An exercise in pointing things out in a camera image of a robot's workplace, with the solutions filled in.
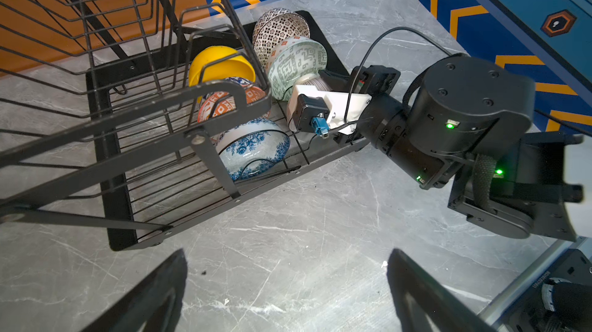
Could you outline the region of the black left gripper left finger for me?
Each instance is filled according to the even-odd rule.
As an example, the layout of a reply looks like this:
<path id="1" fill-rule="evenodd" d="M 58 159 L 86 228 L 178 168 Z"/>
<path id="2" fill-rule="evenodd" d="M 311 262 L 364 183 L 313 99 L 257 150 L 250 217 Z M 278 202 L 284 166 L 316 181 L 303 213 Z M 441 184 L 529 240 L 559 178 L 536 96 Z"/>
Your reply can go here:
<path id="1" fill-rule="evenodd" d="M 188 274 L 183 250 L 177 250 L 85 331 L 175 331 Z"/>

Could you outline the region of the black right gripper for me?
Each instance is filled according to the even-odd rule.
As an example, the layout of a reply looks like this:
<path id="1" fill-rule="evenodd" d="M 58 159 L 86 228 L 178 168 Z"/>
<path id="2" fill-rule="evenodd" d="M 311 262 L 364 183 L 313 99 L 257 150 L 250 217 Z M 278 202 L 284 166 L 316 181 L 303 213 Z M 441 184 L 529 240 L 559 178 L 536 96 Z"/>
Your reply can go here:
<path id="1" fill-rule="evenodd" d="M 319 75 L 331 91 L 347 92 L 353 88 L 353 93 L 375 96 L 385 93 L 390 95 L 399 81 L 401 71 L 384 65 L 356 66 L 351 75 L 320 70 Z"/>

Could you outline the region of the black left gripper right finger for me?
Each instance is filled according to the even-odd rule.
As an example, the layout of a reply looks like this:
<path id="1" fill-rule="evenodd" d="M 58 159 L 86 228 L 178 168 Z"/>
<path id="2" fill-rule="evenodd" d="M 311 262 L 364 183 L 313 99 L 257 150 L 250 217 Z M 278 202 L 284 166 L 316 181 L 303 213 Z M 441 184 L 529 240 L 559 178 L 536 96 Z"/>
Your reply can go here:
<path id="1" fill-rule="evenodd" d="M 387 279 L 404 331 L 492 331 L 404 251 L 389 256 Z"/>

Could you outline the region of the pink striped bowl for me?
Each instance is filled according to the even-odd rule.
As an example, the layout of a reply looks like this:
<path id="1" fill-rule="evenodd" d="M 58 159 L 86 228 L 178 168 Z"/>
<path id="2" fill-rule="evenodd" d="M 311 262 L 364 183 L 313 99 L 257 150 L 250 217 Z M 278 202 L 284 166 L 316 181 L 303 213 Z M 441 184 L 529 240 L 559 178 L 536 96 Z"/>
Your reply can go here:
<path id="1" fill-rule="evenodd" d="M 321 76 L 314 79 L 308 79 L 305 82 L 305 85 L 312 85 L 321 92 L 331 92 L 331 87 Z"/>

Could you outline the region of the green white patterned bowl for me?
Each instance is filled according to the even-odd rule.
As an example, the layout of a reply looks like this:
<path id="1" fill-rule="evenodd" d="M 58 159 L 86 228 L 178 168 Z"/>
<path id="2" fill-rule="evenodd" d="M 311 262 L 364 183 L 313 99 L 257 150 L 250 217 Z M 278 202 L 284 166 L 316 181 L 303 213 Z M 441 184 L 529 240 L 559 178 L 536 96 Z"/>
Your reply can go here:
<path id="1" fill-rule="evenodd" d="M 304 36 L 281 41 L 266 65 L 273 98 L 288 101 L 294 85 L 318 77 L 327 64 L 328 53 L 321 43 Z"/>

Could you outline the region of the black white patterned bowl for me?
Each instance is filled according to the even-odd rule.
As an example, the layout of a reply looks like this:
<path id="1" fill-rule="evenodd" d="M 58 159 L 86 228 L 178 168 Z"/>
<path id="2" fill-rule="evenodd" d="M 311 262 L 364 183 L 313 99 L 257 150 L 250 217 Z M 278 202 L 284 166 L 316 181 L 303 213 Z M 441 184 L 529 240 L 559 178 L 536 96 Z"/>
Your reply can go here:
<path id="1" fill-rule="evenodd" d="M 260 64 L 266 68 L 275 47 L 294 36 L 310 37 L 308 23 L 300 14 L 286 8 L 265 12 L 255 24 L 252 39 Z"/>

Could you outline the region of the yellow bowl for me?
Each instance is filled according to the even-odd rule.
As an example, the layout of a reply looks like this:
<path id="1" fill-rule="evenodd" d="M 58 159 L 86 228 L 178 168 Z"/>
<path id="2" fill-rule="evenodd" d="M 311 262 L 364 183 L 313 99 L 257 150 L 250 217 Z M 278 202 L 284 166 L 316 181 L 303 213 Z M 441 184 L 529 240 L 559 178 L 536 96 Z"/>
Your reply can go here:
<path id="1" fill-rule="evenodd" d="M 192 61 L 188 82 L 189 86 L 204 82 L 239 77 L 254 82 L 256 73 L 251 63 L 237 50 L 215 45 L 201 51 Z"/>

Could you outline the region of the orange white patterned bowl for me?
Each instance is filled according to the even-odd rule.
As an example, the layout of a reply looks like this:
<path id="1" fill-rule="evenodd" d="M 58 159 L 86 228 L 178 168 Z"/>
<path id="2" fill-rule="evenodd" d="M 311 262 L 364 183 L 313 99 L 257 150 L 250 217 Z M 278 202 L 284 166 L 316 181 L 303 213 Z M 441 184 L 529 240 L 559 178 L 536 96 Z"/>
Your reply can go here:
<path id="1" fill-rule="evenodd" d="M 240 85 L 245 90 L 245 97 L 248 104 L 263 99 L 266 96 L 266 92 L 250 80 L 240 77 L 229 77 L 227 80 Z M 213 92 L 200 105 L 197 122 L 205 122 L 213 117 L 229 113 L 235 110 L 235 108 L 234 97 L 228 92 Z"/>

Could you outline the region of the blue white floral bowl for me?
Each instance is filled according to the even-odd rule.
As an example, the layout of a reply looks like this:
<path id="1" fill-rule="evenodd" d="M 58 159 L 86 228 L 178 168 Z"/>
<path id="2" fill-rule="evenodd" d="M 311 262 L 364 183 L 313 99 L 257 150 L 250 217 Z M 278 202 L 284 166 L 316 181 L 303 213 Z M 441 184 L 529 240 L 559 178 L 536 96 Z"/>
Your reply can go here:
<path id="1" fill-rule="evenodd" d="M 250 179 L 281 162 L 291 146 L 287 133 L 265 117 L 253 119 L 217 137 L 215 149 L 231 179 Z"/>

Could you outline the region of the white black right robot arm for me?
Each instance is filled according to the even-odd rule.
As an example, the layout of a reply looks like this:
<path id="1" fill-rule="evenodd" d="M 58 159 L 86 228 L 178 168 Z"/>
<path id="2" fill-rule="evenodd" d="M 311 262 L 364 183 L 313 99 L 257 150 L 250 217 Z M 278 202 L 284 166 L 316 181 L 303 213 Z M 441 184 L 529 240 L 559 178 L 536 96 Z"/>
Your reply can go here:
<path id="1" fill-rule="evenodd" d="M 587 132 L 531 131 L 536 85 L 482 59 L 450 55 L 424 70 L 402 100 L 353 72 L 340 94 L 335 133 L 352 129 L 424 190 L 451 185 L 448 206 L 513 239 L 577 239 L 567 206 L 584 187 L 564 179 L 567 147 Z"/>

